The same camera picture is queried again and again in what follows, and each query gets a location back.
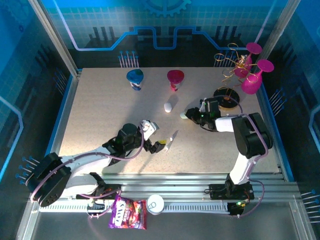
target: speckled table surface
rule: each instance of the speckled table surface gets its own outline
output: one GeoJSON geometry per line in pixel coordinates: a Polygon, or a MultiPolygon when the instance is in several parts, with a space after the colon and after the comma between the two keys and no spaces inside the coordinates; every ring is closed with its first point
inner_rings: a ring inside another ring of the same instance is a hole
{"type": "MultiPolygon", "coordinates": [[[[156,122],[159,130],[150,140],[167,139],[177,132],[167,153],[150,154],[144,150],[131,161],[121,161],[103,169],[103,173],[228,173],[238,157],[233,133],[212,133],[188,119],[181,119],[185,109],[198,107],[199,100],[210,97],[221,87],[222,68],[141,68],[144,73],[141,91],[131,88],[126,79],[130,68],[85,68],[76,90],[72,109],[63,137],[60,156],[93,150],[112,137],[125,123],[141,120],[156,122]],[[185,78],[177,92],[170,89],[167,73],[180,69],[185,78]],[[173,105],[171,113],[164,103],[173,105]]],[[[260,113],[256,95],[246,95],[240,88],[240,104],[245,113],[260,113]]],[[[221,115],[238,114],[239,108],[221,115]]],[[[260,173],[278,172],[273,149],[255,170],[260,173]]]]}

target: metal frame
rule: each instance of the metal frame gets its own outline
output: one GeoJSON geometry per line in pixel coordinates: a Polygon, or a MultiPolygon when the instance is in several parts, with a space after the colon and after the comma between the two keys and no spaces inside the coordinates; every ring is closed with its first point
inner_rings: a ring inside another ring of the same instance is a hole
{"type": "MultiPolygon", "coordinates": [[[[282,35],[286,25],[292,17],[295,9],[297,8],[300,0],[288,0],[276,26],[274,27],[263,52],[260,54],[260,58],[267,58],[278,39],[282,35]]],[[[67,65],[71,75],[73,76],[70,81],[69,89],[65,93],[65,104],[62,104],[61,116],[58,118],[55,130],[50,140],[50,152],[59,152],[64,131],[67,126],[69,114],[73,104],[73,100],[76,94],[78,85],[78,70],[72,60],[65,44],[63,43],[59,33],[54,29],[54,26],[48,18],[48,13],[44,10],[43,6],[37,0],[29,0],[29,3],[33,7],[36,15],[41,21],[44,29],[50,36],[53,44],[57,48],[62,60],[67,65]]],[[[281,153],[277,154],[280,165],[283,165],[281,153]]],[[[205,206],[222,204],[221,201],[212,201],[209,196],[204,194],[203,190],[207,188],[208,184],[223,184],[226,179],[225,174],[108,174],[102,176],[108,181],[108,183],[122,183],[123,196],[127,196],[134,199],[147,198],[151,193],[159,193],[163,196],[168,206],[172,205],[184,205],[186,209],[189,206],[205,206]]],[[[315,239],[313,229],[310,221],[306,218],[306,209],[304,208],[301,200],[299,188],[295,182],[289,182],[286,171],[282,173],[254,173],[253,179],[260,179],[265,184],[265,198],[263,202],[268,203],[289,203],[292,210],[293,219],[296,225],[297,232],[301,239],[311,240],[315,239]]],[[[262,191],[261,186],[253,184],[256,197],[259,197],[259,193],[262,191]]],[[[60,199],[56,203],[60,206],[73,206],[74,200],[60,199]]],[[[18,230],[17,240],[30,240],[35,229],[36,222],[38,220],[40,212],[45,212],[45,209],[39,208],[37,203],[28,202],[20,223],[18,230]]]]}

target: pink wine glass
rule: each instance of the pink wine glass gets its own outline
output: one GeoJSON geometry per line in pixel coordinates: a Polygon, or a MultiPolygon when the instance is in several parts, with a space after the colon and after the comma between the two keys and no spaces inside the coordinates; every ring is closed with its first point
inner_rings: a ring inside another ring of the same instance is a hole
{"type": "Polygon", "coordinates": [[[272,64],[272,62],[266,59],[259,60],[257,66],[260,71],[257,73],[250,73],[241,84],[241,88],[246,94],[255,94],[261,87],[262,73],[270,73],[275,69],[275,66],[272,64]]]}
{"type": "Polygon", "coordinates": [[[245,78],[252,68],[252,58],[251,55],[258,55],[262,52],[262,47],[254,42],[249,42],[246,45],[246,49],[249,51],[249,55],[245,58],[245,60],[238,59],[235,69],[233,70],[234,74],[240,79],[245,78]]]}

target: chip bag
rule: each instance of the chip bag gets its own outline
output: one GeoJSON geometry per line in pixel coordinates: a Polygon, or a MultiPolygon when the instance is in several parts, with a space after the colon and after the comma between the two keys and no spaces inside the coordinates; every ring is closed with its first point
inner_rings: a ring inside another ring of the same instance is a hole
{"type": "Polygon", "coordinates": [[[111,229],[147,229],[146,200],[133,201],[132,199],[115,196],[111,219],[111,229]]]}

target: glass wall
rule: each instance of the glass wall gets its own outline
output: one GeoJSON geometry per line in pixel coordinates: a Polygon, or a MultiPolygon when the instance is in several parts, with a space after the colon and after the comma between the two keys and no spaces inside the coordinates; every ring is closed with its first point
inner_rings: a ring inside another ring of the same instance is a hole
{"type": "Polygon", "coordinates": [[[9,240],[30,194],[26,160],[45,155],[69,72],[27,0],[0,0],[0,33],[0,239],[9,240]]]}
{"type": "Polygon", "coordinates": [[[229,43],[263,46],[287,0],[42,3],[79,68],[130,66],[122,57],[140,67],[212,67],[229,43]]]}
{"type": "MultiPolygon", "coordinates": [[[[269,57],[275,69],[264,77],[264,86],[294,180],[298,182],[301,193],[315,189],[317,194],[320,190],[318,9],[319,1],[300,2],[269,57]]],[[[319,225],[314,224],[314,227],[320,233],[319,225]]]]}

